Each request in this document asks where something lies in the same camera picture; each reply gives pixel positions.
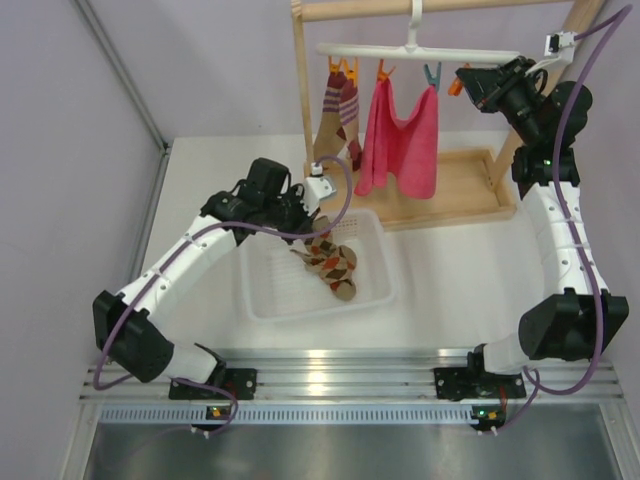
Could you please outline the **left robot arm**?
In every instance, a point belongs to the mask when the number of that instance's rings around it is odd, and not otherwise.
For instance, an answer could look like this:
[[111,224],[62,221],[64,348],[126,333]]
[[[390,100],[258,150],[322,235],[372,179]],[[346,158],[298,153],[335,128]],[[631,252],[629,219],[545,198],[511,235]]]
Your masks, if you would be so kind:
[[309,235],[320,204],[336,192],[315,166],[294,184],[289,169],[258,158],[246,178],[213,194],[180,239],[139,278],[93,302],[95,339],[104,358],[142,383],[183,378],[205,397],[225,388],[223,360],[210,349],[179,344],[165,335],[183,295],[218,260],[257,232],[293,242]]

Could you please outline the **argyle beige orange sock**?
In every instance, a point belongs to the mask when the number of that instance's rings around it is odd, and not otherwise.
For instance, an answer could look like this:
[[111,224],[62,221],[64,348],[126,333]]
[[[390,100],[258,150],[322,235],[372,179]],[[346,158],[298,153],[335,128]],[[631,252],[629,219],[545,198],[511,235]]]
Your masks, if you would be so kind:
[[353,249],[334,241],[333,232],[303,241],[304,251],[291,249],[304,264],[305,270],[320,278],[331,293],[341,301],[351,301],[357,293],[353,274],[357,255]]

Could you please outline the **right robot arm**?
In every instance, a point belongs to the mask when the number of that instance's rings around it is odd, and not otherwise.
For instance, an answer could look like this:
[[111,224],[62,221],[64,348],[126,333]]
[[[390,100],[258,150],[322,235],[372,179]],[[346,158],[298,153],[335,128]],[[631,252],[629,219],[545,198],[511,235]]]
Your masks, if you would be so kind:
[[522,56],[499,67],[461,67],[456,76],[480,112],[503,114],[522,141],[511,175],[533,225],[544,298],[514,333],[469,352],[465,367],[437,370],[438,395],[460,400],[505,389],[522,398],[521,369],[548,359],[595,365],[629,315],[627,299],[612,295],[597,270],[581,217],[573,144],[593,96],[574,81],[545,93],[547,71]]

